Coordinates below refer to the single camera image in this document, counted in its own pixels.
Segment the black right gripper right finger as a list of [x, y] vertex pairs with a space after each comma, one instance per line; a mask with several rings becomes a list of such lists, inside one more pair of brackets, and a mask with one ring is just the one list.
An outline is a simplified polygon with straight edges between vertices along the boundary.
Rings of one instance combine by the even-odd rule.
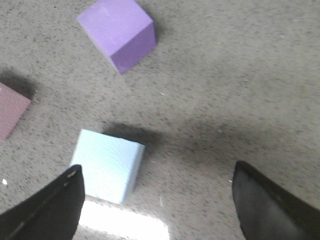
[[318, 240], [320, 211], [245, 161], [237, 161], [232, 197], [247, 240]]

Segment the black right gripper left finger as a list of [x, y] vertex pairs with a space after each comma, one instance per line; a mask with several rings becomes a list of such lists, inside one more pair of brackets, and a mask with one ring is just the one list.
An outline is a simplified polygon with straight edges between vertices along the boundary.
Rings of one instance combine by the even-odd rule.
[[2, 240], [71, 240], [85, 200], [82, 166], [73, 165], [0, 215]]

